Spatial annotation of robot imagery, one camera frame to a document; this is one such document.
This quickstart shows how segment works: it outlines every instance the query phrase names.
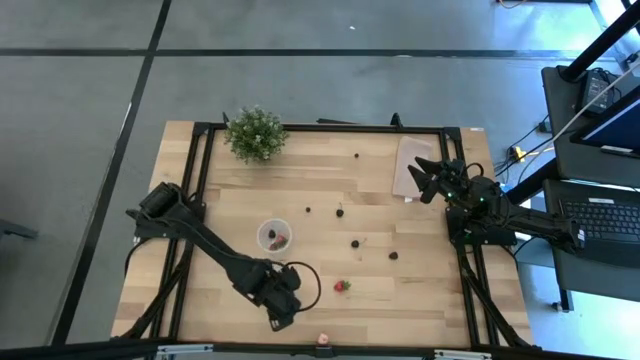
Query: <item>concrete floor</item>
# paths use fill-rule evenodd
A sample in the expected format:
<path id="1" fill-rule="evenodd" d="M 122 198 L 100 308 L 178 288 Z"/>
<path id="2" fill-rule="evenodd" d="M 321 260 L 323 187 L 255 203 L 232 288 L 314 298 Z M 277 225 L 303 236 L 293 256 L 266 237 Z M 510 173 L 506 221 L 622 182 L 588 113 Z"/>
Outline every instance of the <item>concrete floor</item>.
<path id="1" fill-rule="evenodd" d="M 146 48 L 160 5 L 2 0 L 0 47 Z M 589 7 L 579 4 L 533 3 L 507 11 L 489 1 L 174 0 L 160 47 L 576 50 L 599 31 Z M 0 241 L 0 348 L 46 341 L 141 60 L 0 57 L 0 218 L 41 233 L 35 241 Z M 288 122 L 325 117 L 384 124 L 397 111 L 406 125 L 484 127 L 499 161 L 504 148 L 546 114 L 540 69 L 562 63 L 156 58 L 70 341 L 109 336 L 133 232 L 124 210 L 147 190 L 166 120 L 220 121 L 222 111 L 254 104 Z M 619 73 L 616 63 L 598 65 Z M 532 135 L 524 147 L 543 138 Z M 514 169 L 512 184 L 519 173 Z M 536 344 L 640 355 L 640 326 L 625 316 L 640 314 L 638 304 L 576 294 L 576 311 L 558 314 L 547 306 L 557 301 L 553 270 L 523 266 L 520 273 Z"/>

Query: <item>green plant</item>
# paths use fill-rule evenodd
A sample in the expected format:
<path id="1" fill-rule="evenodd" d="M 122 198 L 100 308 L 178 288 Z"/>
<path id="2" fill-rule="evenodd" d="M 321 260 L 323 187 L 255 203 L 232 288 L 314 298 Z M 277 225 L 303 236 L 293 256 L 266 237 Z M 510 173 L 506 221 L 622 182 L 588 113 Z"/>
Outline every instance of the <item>green plant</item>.
<path id="1" fill-rule="evenodd" d="M 242 108 L 240 115 L 227 124 L 225 144 L 238 159 L 264 163 L 280 153 L 289 134 L 280 124 L 280 117 L 258 106 Z"/>

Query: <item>computer screen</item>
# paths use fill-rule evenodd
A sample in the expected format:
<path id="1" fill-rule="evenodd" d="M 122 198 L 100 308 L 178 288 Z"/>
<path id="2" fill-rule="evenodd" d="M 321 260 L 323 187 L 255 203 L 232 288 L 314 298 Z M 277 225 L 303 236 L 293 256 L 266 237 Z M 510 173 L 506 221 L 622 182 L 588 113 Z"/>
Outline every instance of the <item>computer screen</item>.
<path id="1" fill-rule="evenodd" d="M 640 150 L 640 98 L 582 136 L 582 139 L 600 146 Z"/>

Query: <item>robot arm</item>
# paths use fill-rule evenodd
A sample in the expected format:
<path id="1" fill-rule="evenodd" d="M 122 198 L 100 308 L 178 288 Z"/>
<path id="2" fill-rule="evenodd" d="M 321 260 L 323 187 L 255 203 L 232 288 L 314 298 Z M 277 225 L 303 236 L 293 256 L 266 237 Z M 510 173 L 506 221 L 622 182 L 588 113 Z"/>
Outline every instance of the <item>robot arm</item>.
<path id="1" fill-rule="evenodd" d="M 136 220 L 136 235 L 186 239 L 222 266 L 233 288 L 256 306 L 267 308 L 273 331 L 293 323 L 300 311 L 294 291 L 300 277 L 291 266 L 267 259 L 254 259 L 235 252 L 196 217 L 199 204 L 185 199 L 175 184 L 161 183 L 141 203 L 140 210 L 128 210 Z M 273 265 L 281 266 L 275 270 Z"/>
<path id="2" fill-rule="evenodd" d="M 526 209 L 513 205 L 500 189 L 499 183 L 482 174 L 469 178 L 462 160 L 443 162 L 416 157 L 420 169 L 409 165 L 418 189 L 420 201 L 428 204 L 440 194 L 452 206 L 467 211 L 470 223 L 480 227 L 498 226 L 546 239 L 553 246 L 569 253 L 584 247 L 584 234 L 571 219 L 559 214 Z"/>

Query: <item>wooden tabletop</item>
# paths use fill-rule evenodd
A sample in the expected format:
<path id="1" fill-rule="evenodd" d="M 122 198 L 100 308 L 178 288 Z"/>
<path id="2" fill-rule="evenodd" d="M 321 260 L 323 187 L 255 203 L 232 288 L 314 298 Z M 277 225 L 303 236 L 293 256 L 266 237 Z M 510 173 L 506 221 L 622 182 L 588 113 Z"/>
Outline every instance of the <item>wooden tabletop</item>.
<path id="1" fill-rule="evenodd" d="M 180 183 L 193 123 L 167 123 L 150 187 Z M 463 128 L 468 163 L 479 162 L 493 176 L 483 129 Z M 291 132 L 283 153 L 267 165 L 235 159 L 216 132 L 209 166 L 205 224 L 240 253 L 264 257 L 256 243 L 258 226 L 269 218 L 286 220 L 293 231 L 287 260 L 304 261 L 320 274 L 317 306 L 295 316 L 290 327 L 272 332 L 263 307 L 256 308 L 232 289 L 224 270 L 195 250 L 179 338 L 189 341 L 313 344 L 318 334 L 340 345 L 469 346 L 458 264 L 448 242 L 444 201 L 405 203 L 391 195 L 398 141 L 403 135 Z M 431 142 L 435 135 L 411 135 Z M 204 137 L 194 167 L 201 161 Z M 455 154 L 452 144 L 450 153 Z M 336 209 L 344 209 L 337 218 Z M 351 241 L 363 243 L 353 249 Z M 155 296 L 167 249 L 154 239 L 132 257 L 112 333 L 131 327 Z M 499 247 L 483 247 L 491 294 L 505 318 L 525 340 L 531 332 L 513 259 Z M 398 252 L 396 261 L 388 254 Z M 299 268 L 303 306 L 316 296 L 312 274 Z M 338 280 L 352 287 L 333 291 Z M 173 298 L 162 334 L 167 333 Z M 486 340 L 482 307 L 476 299 L 481 338 Z"/>

